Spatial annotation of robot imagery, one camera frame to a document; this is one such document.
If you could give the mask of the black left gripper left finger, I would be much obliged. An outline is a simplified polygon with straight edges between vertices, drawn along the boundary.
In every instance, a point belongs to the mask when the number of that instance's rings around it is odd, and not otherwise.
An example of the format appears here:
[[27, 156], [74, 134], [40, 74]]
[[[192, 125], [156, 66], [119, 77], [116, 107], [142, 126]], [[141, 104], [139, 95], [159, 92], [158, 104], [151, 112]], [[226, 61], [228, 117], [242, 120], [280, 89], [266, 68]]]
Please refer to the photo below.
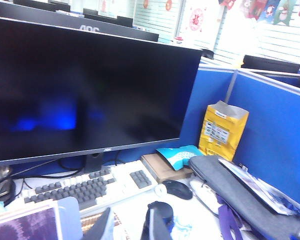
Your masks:
[[113, 210], [108, 207], [94, 225], [83, 235], [83, 240], [113, 239]]

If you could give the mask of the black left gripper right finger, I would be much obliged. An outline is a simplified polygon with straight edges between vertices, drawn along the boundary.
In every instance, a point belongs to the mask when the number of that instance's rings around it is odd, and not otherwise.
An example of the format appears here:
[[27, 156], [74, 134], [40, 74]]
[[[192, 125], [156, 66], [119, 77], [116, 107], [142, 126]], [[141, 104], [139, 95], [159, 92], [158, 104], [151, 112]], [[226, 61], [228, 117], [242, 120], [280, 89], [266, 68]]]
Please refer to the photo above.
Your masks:
[[171, 235], [157, 208], [149, 208], [143, 225], [142, 240], [170, 240]]

